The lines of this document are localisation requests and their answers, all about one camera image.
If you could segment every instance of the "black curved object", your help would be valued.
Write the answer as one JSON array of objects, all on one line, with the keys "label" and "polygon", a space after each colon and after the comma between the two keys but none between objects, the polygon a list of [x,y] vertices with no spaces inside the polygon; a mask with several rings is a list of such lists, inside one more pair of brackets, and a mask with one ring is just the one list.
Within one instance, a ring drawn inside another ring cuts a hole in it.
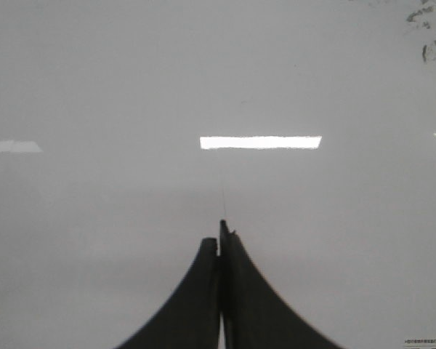
[{"label": "black curved object", "polygon": [[217,240],[205,238],[173,295],[118,349],[217,349],[218,291]]},{"label": "black curved object", "polygon": [[340,349],[279,298],[224,220],[220,250],[227,349]]}]

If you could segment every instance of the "white glossy surface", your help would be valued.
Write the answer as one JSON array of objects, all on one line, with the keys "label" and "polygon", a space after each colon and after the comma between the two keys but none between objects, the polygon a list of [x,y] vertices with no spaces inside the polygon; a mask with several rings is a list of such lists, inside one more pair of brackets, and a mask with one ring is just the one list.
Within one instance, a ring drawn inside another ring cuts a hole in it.
[{"label": "white glossy surface", "polygon": [[345,348],[436,337],[436,61],[379,2],[0,1],[0,141],[42,149],[0,153],[0,349],[114,347],[224,215]]}]

